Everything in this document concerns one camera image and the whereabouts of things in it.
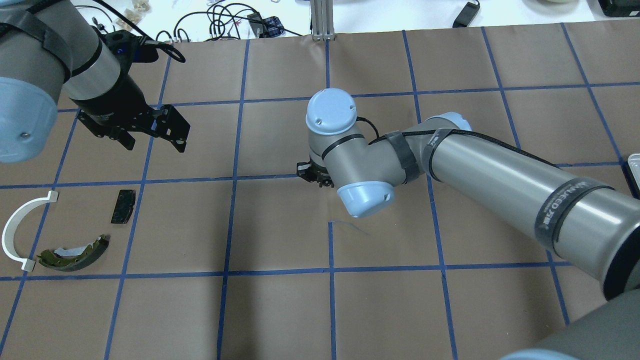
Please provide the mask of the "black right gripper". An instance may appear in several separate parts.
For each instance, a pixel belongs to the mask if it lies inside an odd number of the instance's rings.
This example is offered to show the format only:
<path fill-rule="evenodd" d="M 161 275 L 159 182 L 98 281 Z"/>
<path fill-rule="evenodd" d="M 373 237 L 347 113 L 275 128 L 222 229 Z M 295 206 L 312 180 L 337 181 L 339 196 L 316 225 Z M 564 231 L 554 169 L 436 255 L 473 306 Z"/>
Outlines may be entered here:
<path fill-rule="evenodd" d="M 335 187 L 329 171 L 312 159 L 309 159 L 306 162 L 297 162 L 295 165 L 295 175 L 298 178 L 305 180 L 307 183 L 317 183 L 320 188 Z"/>

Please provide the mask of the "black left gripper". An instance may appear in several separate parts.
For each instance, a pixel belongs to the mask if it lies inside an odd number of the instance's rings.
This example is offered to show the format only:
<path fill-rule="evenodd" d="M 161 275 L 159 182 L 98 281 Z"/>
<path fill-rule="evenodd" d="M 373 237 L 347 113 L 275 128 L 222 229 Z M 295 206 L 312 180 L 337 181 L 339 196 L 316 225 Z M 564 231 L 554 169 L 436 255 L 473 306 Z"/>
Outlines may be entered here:
<path fill-rule="evenodd" d="M 185 57 L 172 45 L 127 30 L 98 34 L 97 47 L 85 64 L 73 71 L 72 100 L 78 120 L 96 137 L 119 142 L 134 150 L 132 132 L 145 133 L 173 143 L 184 153 L 191 129 L 185 117 L 171 104 L 151 107 L 130 76 L 134 63 L 153 63 L 159 52 Z"/>

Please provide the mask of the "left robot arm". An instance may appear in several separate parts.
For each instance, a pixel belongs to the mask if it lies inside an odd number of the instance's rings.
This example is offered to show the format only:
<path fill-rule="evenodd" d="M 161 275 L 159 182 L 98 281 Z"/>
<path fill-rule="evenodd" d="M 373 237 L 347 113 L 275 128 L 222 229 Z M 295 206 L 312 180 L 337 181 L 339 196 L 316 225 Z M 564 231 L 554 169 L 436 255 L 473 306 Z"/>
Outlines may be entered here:
<path fill-rule="evenodd" d="M 190 124 L 170 104 L 154 109 L 130 76 L 134 63 L 158 52 L 180 63 L 173 46 L 139 32 L 103 34 L 69 0 L 3 0 L 0 41 L 0 158 L 5 164 L 38 157 L 65 94 L 78 120 L 98 138 L 133 150 L 132 133 L 168 141 L 185 152 Z"/>

